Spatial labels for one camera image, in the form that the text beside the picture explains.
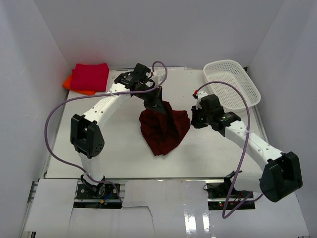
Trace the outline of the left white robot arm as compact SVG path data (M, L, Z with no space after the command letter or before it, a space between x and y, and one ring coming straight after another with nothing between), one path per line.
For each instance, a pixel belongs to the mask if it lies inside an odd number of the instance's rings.
M81 182L92 197L101 198L105 193L99 157L105 145L102 128L133 96L142 99L146 109L165 114L161 85L166 79L167 73L157 74L153 68L138 63L133 71L122 73L114 80L104 98L83 115L75 114L71 118L70 141L84 169Z

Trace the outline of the dark red t-shirt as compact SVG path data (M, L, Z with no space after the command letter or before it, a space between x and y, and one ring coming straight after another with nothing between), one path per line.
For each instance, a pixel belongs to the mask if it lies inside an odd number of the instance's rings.
M166 101L163 105L165 114L146 109L139 116L141 134L154 156L167 155L175 149L191 126L186 110L173 110Z

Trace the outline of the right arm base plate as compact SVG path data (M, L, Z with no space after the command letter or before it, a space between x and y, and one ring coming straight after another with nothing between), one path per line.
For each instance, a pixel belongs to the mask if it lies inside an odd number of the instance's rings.
M220 182L207 182L203 186L203 190L208 193L208 207L210 211L223 210L225 200L231 186L231 179L234 177L235 172L231 172L225 176L223 181ZM229 197L227 209L232 210L236 207L250 192L245 190L233 189Z

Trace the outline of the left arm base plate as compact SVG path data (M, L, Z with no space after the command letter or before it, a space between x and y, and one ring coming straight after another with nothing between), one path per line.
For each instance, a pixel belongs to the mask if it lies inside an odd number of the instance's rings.
M119 183L98 183L91 185L86 182L84 176L81 175L80 182L76 187L74 208L87 209L121 209L122 184Z

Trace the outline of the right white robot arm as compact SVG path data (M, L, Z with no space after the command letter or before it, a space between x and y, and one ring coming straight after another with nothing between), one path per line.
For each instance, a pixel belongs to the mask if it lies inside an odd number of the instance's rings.
M234 142L250 156L262 171L235 177L235 172L224 177L218 190L234 198L241 191L262 193L268 200L278 202L303 186L300 161L293 152L282 152L270 146L247 126L234 112L225 112L215 94L199 92L191 107L191 125L195 129L210 126L223 137Z

